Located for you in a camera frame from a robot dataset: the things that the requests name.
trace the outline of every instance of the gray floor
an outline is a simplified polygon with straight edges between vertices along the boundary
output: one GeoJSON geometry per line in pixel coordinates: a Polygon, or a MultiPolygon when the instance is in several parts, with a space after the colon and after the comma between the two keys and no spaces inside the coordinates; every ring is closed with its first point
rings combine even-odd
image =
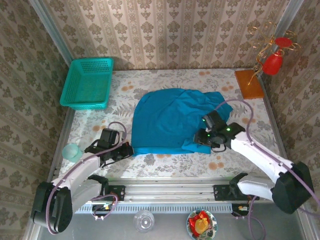
{"type": "MultiPolygon", "coordinates": [[[[296,214],[288,215],[274,204],[256,204],[253,215],[266,228],[267,240],[305,240],[296,214]]],[[[251,240],[247,220],[236,220],[231,214],[214,214],[218,231],[214,240],[251,240]]],[[[104,221],[95,221],[90,214],[75,214],[71,224],[56,236],[41,229],[38,240],[191,240],[186,230],[188,214],[155,214],[154,229],[139,233],[134,229],[134,214],[113,214],[104,221]]],[[[262,239],[262,230],[252,222],[255,237],[262,239]]]]}

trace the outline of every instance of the floral tablecloth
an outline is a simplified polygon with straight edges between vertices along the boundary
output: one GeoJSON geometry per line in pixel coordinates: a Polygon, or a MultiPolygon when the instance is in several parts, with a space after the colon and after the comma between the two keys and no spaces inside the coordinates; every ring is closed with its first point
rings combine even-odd
{"type": "MultiPolygon", "coordinates": [[[[95,139],[112,121],[122,122],[131,140],[135,108],[148,92],[183,88],[201,92],[221,92],[227,99],[242,99],[234,69],[186,69],[186,70],[135,70],[116,71],[112,76],[108,107],[104,110],[76,111],[68,143],[76,143],[82,150],[95,139]]],[[[254,109],[250,133],[264,146],[279,154],[279,149],[262,98],[248,100],[254,109]]],[[[228,123],[237,122],[245,127],[250,110],[240,102],[230,102],[233,111],[228,123]]],[[[116,124],[112,128],[122,130],[116,124]]],[[[64,159],[60,173],[72,162],[64,159]]],[[[244,156],[227,149],[222,153],[147,154],[123,159],[120,162],[96,171],[109,178],[155,178],[155,177],[233,177],[240,172],[263,175],[244,156]]]]}

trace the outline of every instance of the yellow fruit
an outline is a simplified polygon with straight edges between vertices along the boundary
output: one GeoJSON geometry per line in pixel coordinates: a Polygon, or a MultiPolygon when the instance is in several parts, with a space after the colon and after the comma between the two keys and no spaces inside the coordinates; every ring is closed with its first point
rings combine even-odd
{"type": "Polygon", "coordinates": [[[209,227],[209,223],[206,218],[198,219],[195,221],[195,231],[198,234],[203,234],[209,227]]]}

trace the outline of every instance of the decorative plate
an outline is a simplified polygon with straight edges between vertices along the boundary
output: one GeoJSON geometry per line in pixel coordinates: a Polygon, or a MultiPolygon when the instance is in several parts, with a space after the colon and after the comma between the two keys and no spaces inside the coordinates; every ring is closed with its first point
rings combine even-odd
{"type": "Polygon", "coordinates": [[[211,212],[204,210],[204,209],[197,209],[194,210],[193,212],[191,212],[188,216],[188,218],[186,219],[186,229],[190,235],[190,237],[194,240],[212,240],[214,239],[217,230],[218,230],[218,224],[217,224],[217,220],[216,218],[212,215],[211,212]],[[193,232],[191,231],[190,225],[189,225],[189,218],[193,218],[195,215],[199,214],[201,211],[205,211],[205,213],[208,215],[208,217],[210,218],[210,222],[209,222],[209,228],[202,233],[201,235],[199,235],[198,237],[196,237],[193,232]]]}

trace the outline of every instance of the clear plastic cup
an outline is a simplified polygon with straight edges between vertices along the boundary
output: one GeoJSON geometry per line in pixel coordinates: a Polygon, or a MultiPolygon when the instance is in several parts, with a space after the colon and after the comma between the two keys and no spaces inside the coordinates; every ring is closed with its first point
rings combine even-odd
{"type": "Polygon", "coordinates": [[[155,217],[148,210],[141,210],[133,218],[135,229],[140,233],[149,232],[155,225],[155,217]]]}
{"type": "Polygon", "coordinates": [[[67,144],[62,150],[62,156],[70,162],[76,163],[83,155],[79,146],[75,143],[67,144]]]}

